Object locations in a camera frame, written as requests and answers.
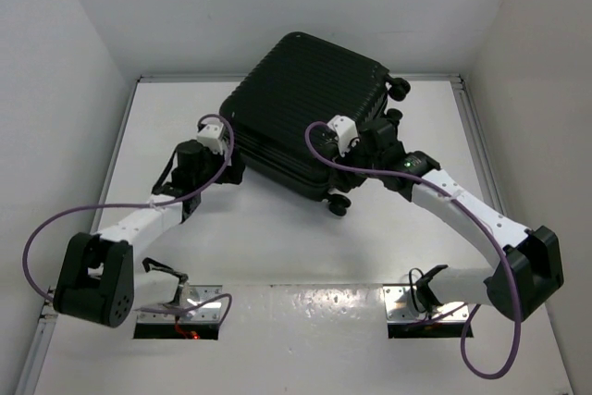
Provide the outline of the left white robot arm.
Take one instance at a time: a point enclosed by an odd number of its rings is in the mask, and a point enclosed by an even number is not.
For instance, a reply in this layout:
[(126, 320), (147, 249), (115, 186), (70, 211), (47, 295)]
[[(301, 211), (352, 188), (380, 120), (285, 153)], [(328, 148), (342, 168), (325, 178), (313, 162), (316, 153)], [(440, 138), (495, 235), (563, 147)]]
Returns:
[(181, 316), (188, 276), (147, 251), (184, 223), (213, 183), (238, 185), (245, 169), (236, 148), (215, 152), (195, 140), (179, 143), (146, 204), (115, 225), (80, 232), (68, 242), (53, 306), (62, 315), (118, 327), (132, 311)]

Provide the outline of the black hard-shell suitcase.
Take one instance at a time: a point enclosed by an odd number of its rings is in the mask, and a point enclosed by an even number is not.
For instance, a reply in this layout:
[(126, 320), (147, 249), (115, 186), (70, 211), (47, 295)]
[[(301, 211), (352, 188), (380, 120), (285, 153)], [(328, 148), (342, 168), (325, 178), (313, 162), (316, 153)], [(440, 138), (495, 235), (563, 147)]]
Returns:
[(362, 178), (319, 162), (306, 143), (326, 157), (338, 154), (331, 134), (308, 130), (335, 116), (363, 125), (383, 117), (388, 100), (411, 90), (379, 62), (303, 31), (284, 37), (263, 57), (219, 108), (231, 125), (244, 163), (268, 179), (345, 216), (346, 194)]

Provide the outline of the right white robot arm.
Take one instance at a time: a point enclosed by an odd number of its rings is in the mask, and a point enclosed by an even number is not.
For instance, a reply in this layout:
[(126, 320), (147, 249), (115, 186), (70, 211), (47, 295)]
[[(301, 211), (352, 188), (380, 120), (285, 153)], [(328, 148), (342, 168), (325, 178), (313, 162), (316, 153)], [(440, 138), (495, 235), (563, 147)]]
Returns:
[(486, 259), (487, 267), (436, 265), (422, 275), (413, 296), (430, 312), (448, 302), (489, 305), (524, 321), (564, 283), (560, 243), (545, 226), (531, 229), (485, 204), (422, 151), (408, 152), (399, 121), (380, 117), (363, 125), (335, 116), (326, 124), (330, 149), (315, 157), (356, 187), (378, 179), (408, 202), (438, 217)]

